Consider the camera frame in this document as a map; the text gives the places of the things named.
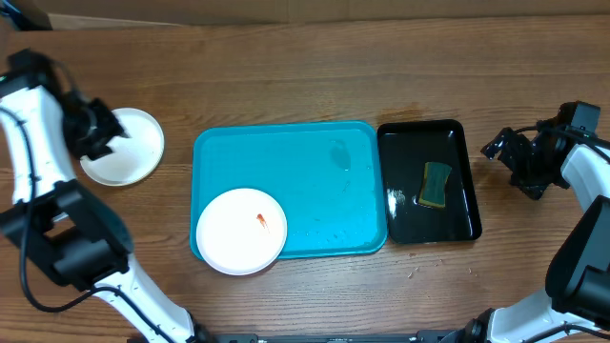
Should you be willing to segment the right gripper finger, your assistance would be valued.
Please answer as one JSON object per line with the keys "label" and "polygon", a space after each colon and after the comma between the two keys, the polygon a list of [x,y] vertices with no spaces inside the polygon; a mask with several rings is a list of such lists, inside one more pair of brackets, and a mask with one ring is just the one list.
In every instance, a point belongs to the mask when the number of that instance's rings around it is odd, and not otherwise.
{"label": "right gripper finger", "polygon": [[493,160],[506,145],[511,137],[513,130],[511,128],[503,128],[489,143],[487,143],[480,152],[490,160]]}
{"label": "right gripper finger", "polygon": [[547,184],[533,184],[518,177],[516,174],[511,175],[510,185],[518,188],[532,200],[540,200],[548,188]]}

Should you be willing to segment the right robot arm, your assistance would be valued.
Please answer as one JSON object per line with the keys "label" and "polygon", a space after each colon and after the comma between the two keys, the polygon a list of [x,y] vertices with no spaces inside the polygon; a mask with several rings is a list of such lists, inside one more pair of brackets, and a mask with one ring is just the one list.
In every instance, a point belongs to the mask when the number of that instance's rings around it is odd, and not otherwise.
{"label": "right robot arm", "polygon": [[487,310],[443,342],[553,342],[571,333],[609,339],[609,143],[583,127],[544,132],[574,143],[560,176],[583,216],[552,259],[543,290]]}

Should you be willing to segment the green yellow sponge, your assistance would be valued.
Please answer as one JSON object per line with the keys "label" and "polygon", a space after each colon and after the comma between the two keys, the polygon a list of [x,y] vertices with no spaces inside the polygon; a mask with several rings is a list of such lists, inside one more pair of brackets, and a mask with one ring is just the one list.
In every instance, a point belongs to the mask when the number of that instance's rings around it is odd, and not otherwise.
{"label": "green yellow sponge", "polygon": [[452,167],[447,164],[426,162],[417,203],[429,208],[444,209],[445,189],[451,171]]}

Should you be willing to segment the white plate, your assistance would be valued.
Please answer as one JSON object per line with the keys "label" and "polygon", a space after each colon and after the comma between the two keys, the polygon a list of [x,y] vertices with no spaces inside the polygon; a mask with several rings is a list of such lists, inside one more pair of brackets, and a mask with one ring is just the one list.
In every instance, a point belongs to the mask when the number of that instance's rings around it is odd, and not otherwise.
{"label": "white plate", "polygon": [[114,137],[109,142],[111,154],[96,160],[83,157],[80,165],[97,183],[128,186],[143,180],[158,166],[165,149],[165,136],[159,123],[145,111],[120,108],[112,113],[129,137]]}
{"label": "white plate", "polygon": [[194,237],[209,266],[242,276],[273,264],[287,235],[287,219],[279,203],[265,192],[242,188],[220,194],[205,207]]}

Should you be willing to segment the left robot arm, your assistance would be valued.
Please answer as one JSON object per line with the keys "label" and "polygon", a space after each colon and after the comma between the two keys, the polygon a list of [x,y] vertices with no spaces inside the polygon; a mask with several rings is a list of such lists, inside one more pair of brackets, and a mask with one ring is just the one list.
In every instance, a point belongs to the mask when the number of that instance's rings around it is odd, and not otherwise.
{"label": "left robot arm", "polygon": [[97,297],[148,342],[212,341],[143,270],[121,218],[76,179],[72,157],[109,154],[109,141],[125,133],[106,105],[62,92],[50,71],[9,71],[1,115],[15,181],[1,233],[20,250],[30,304],[62,313]]}

